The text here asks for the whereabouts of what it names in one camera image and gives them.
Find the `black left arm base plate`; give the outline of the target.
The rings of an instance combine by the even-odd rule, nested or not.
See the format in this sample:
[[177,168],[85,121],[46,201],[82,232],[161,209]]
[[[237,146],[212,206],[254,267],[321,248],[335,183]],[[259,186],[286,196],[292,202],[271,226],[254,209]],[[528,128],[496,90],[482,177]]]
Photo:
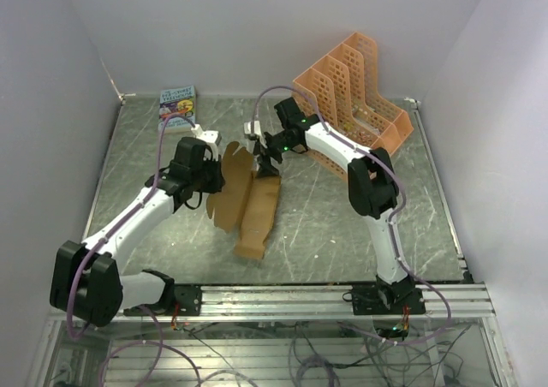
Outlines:
[[198,317],[202,306],[202,295],[199,285],[176,284],[174,287],[174,314]]

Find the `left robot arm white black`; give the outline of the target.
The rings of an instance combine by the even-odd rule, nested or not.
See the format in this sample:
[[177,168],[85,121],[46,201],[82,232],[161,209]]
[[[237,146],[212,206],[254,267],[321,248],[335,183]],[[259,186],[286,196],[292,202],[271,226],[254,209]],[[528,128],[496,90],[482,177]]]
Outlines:
[[130,205],[100,231],[80,243],[65,241],[57,250],[50,304],[88,324],[104,327],[121,310],[145,305],[156,316],[182,307],[174,279],[158,271],[131,276],[121,271],[134,249],[193,195],[222,190],[220,134],[207,131],[183,137],[174,157],[151,176]]

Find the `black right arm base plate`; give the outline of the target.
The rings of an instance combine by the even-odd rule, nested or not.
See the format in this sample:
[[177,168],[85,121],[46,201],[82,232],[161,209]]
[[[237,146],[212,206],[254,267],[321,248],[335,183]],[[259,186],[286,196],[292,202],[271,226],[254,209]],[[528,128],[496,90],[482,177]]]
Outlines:
[[396,301],[388,289],[380,289],[376,283],[355,283],[342,294],[342,299],[352,307],[354,316],[420,315],[426,312],[422,291],[411,290],[399,301]]

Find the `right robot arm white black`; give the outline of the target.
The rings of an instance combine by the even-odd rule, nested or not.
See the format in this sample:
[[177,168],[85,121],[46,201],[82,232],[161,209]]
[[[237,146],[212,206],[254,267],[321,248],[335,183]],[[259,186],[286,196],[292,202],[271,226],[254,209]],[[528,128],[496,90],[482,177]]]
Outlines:
[[336,131],[318,113],[305,115],[294,98],[275,105],[283,130],[277,134],[260,129],[258,115],[244,124],[244,134],[254,142],[253,155],[258,176],[277,176],[271,163],[283,161],[283,154],[297,146],[326,156],[347,175],[348,200],[366,220],[376,255],[378,307],[389,315],[399,313],[414,290],[414,279],[402,254],[396,224],[397,204],[402,192],[389,153],[382,147],[371,149]]

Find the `brown cardboard box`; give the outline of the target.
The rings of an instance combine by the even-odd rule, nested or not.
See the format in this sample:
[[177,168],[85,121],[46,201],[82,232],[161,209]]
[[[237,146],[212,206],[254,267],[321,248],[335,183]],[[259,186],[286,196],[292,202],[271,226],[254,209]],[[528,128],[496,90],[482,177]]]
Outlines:
[[235,255],[262,260],[275,221],[282,179],[258,176],[253,170],[252,154],[237,141],[226,146],[222,173],[222,191],[206,200],[208,217],[215,227],[227,233],[238,232]]

